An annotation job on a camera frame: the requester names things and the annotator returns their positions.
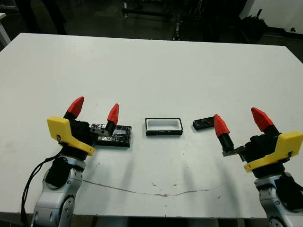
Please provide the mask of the yellow and black right gripper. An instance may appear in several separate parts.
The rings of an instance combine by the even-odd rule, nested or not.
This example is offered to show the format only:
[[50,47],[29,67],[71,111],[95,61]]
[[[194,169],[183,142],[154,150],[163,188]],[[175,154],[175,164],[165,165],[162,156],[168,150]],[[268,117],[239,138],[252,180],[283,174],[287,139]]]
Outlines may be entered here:
[[222,146],[223,156],[239,155],[246,162],[244,169],[255,177],[278,175],[285,171],[284,162],[299,154],[303,134],[294,131],[280,133],[267,114],[256,107],[251,108],[253,119],[263,135],[253,136],[245,145],[234,148],[225,121],[214,115],[215,134]]

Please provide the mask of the yellow and black left gripper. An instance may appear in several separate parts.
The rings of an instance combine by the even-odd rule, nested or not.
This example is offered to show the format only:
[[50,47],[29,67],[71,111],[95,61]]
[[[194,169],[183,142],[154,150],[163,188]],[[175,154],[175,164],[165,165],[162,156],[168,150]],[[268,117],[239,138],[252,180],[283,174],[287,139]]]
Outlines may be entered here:
[[63,118],[52,116],[47,119],[51,137],[69,151],[79,151],[85,156],[92,156],[94,146],[100,136],[109,137],[118,123],[119,104],[110,110],[104,129],[91,128],[88,122],[78,121],[84,103],[84,97],[75,99],[67,109]]

